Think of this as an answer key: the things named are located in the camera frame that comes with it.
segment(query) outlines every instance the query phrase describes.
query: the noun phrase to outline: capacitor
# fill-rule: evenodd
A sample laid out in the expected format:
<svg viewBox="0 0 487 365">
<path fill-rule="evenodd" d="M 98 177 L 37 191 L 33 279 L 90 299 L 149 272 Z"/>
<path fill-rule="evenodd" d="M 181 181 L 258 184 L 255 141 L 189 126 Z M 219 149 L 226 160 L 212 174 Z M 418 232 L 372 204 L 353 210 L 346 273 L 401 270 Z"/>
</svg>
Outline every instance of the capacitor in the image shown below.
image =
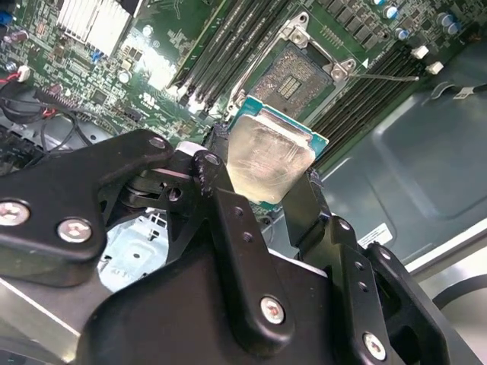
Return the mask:
<svg viewBox="0 0 487 365">
<path fill-rule="evenodd" d="M 18 30 L 12 33 L 8 33 L 3 37 L 6 43 L 20 43 L 29 39 L 29 34 L 25 30 Z"/>
<path fill-rule="evenodd" d="M 119 81 L 122 84 L 128 84 L 131 78 L 132 74 L 128 71 L 122 71 L 119 73 Z"/>
<path fill-rule="evenodd" d="M 409 37 L 409 31 L 403 28 L 397 28 L 395 33 L 398 40 L 406 40 Z"/>
<path fill-rule="evenodd" d="M 149 38 L 154 32 L 154 28 L 151 25 L 146 25 L 145 27 L 142 28 L 142 34 L 144 34 L 144 37 Z"/>
<path fill-rule="evenodd" d="M 382 14 L 386 19 L 393 20 L 399 15 L 399 10 L 395 6 L 388 6 L 384 9 Z"/>
<path fill-rule="evenodd" d="M 459 23 L 452 23 L 449 27 L 445 28 L 445 32 L 451 36 L 460 32 L 461 26 Z"/>
<path fill-rule="evenodd" d="M 449 27 L 454 21 L 454 16 L 448 13 L 440 13 L 436 17 L 436 24 L 442 27 Z"/>
<path fill-rule="evenodd" d="M 5 64 L 5 70 L 9 73 L 13 73 L 13 72 L 16 72 L 17 71 L 17 64 L 13 61 L 8 61 L 6 64 Z"/>
</svg>

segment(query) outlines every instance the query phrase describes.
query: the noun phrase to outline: black plastic bracket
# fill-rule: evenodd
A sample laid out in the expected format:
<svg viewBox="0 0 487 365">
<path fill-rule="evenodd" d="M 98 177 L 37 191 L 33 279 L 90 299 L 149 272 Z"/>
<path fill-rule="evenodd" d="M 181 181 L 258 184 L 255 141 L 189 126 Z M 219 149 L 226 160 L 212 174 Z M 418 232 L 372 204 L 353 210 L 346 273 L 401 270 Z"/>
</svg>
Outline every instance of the black plastic bracket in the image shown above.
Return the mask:
<svg viewBox="0 0 487 365">
<path fill-rule="evenodd" d="M 86 281 L 105 248 L 107 218 L 123 184 L 164 167 L 172 155 L 169 142 L 138 130 L 0 178 L 0 202 L 20 202 L 30 212 L 22 224 L 0 226 L 0 275 L 58 287 Z M 58 226 L 69 218 L 90 226 L 86 242 L 59 237 Z"/>
<path fill-rule="evenodd" d="M 481 364 L 390 250 L 373 243 L 365 255 L 374 267 L 387 331 L 401 358 L 421 365 Z"/>
<path fill-rule="evenodd" d="M 232 332 L 250 353 L 260 357 L 275 355 L 292 340 L 294 315 L 250 204 L 234 192 L 219 157 L 199 151 L 194 157 L 194 169 L 208 207 Z M 265 318 L 261 309 L 264 298 L 280 304 L 285 312 L 281 323 Z"/>
<path fill-rule="evenodd" d="M 389 342 L 371 263 L 361 254 L 352 226 L 331 215 L 321 189 L 316 173 L 308 171 L 285 196 L 283 208 L 298 258 L 324 269 L 333 282 L 336 356 L 343 363 L 401 364 Z M 365 343 L 369 334 L 380 342 L 376 357 Z"/>
</svg>

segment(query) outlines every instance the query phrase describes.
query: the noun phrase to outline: red wire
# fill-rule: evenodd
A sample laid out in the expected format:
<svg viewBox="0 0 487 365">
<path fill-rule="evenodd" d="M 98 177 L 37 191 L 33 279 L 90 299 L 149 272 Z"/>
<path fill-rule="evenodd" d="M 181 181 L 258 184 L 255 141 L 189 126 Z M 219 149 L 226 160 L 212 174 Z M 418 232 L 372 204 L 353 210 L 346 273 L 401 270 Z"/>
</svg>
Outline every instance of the red wire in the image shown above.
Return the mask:
<svg viewBox="0 0 487 365">
<path fill-rule="evenodd" d="M 21 74 L 19 74 L 18 72 L 16 72 L 16 73 L 14 73 L 12 75 L 9 75 L 7 78 L 0 78 L 0 83 L 6 84 L 7 82 L 14 80 L 15 78 L 18 78 L 20 75 Z"/>
<path fill-rule="evenodd" d="M 55 109 L 46 109 L 46 110 L 44 110 L 43 116 L 45 116 L 47 118 L 49 116 L 52 116 L 53 114 L 56 114 Z"/>
</svg>

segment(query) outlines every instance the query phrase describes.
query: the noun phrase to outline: blue capacitor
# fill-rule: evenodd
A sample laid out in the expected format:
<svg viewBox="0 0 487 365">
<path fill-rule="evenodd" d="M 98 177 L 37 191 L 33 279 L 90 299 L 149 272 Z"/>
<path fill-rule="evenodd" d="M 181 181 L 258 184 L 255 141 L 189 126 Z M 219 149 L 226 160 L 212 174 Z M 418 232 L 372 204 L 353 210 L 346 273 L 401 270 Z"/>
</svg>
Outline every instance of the blue capacitor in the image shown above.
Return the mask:
<svg viewBox="0 0 487 365">
<path fill-rule="evenodd" d="M 462 27 L 460 23 L 452 23 L 449 27 L 445 28 L 447 34 L 453 36 L 461 31 Z"/>
<path fill-rule="evenodd" d="M 397 28 L 395 33 L 398 40 L 407 40 L 409 37 L 409 31 L 403 28 Z"/>
<path fill-rule="evenodd" d="M 9 14 L 7 11 L 0 11 L 0 24 L 1 25 L 9 25 L 12 22 L 12 15 Z"/>
<path fill-rule="evenodd" d="M 442 27 L 449 27 L 454 21 L 454 16 L 448 13 L 440 13 L 436 17 L 436 23 Z"/>
<path fill-rule="evenodd" d="M 383 15 L 386 19 L 393 20 L 399 15 L 399 10 L 395 6 L 388 6 L 384 9 Z"/>
</svg>

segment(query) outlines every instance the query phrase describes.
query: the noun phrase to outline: heatsink fins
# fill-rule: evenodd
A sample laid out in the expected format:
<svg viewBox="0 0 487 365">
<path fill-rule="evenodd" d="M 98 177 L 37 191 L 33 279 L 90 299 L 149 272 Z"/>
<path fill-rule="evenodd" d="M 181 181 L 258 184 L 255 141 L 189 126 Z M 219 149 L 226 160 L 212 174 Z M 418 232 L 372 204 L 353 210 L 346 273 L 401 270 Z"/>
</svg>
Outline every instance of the heatsink fins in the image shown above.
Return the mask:
<svg viewBox="0 0 487 365">
<path fill-rule="evenodd" d="M 115 0 L 65 0 L 57 25 L 68 37 L 111 56 L 130 18 Z"/>
</svg>

